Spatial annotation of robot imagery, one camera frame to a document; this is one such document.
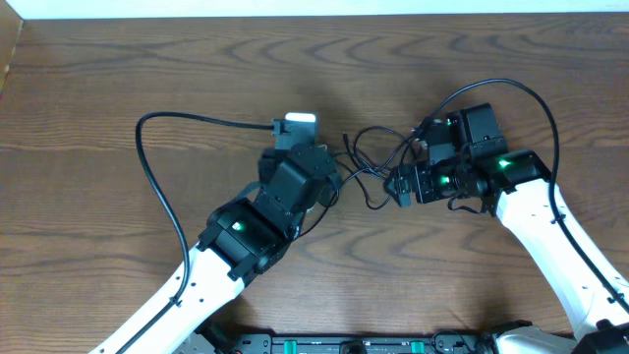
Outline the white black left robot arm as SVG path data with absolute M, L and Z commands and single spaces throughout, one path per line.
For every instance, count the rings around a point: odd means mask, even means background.
M 173 353 L 208 317 L 279 262 L 302 232 L 306 213 L 337 178 L 330 153 L 312 145 L 270 150 L 275 170 L 257 197 L 221 206 L 189 259 L 97 353 Z

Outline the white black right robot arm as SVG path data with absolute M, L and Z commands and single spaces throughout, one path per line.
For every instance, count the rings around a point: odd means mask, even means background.
M 530 254 L 557 296 L 572 338 L 527 322 L 482 336 L 479 353 L 625 353 L 628 282 L 567 207 L 556 179 L 530 150 L 509 151 L 496 124 L 436 123 L 420 136 L 429 158 L 391 170 L 383 187 L 396 203 L 478 198 Z

